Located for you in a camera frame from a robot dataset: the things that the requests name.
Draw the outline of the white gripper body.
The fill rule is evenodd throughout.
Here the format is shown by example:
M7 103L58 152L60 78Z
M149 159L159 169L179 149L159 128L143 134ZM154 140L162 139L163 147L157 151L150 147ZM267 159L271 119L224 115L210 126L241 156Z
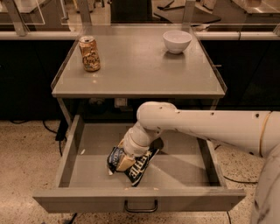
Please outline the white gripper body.
M161 130L146 129L140 122L136 122L124 135L124 152L132 158L141 157L161 134Z

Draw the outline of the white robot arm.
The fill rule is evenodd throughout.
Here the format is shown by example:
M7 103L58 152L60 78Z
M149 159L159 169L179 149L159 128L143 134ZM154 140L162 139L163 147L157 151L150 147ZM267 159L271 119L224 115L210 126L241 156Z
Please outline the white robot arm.
M116 169L128 170L166 130L233 145L266 159L255 190L251 224L280 224L280 113L270 111L180 110L148 101L124 135Z

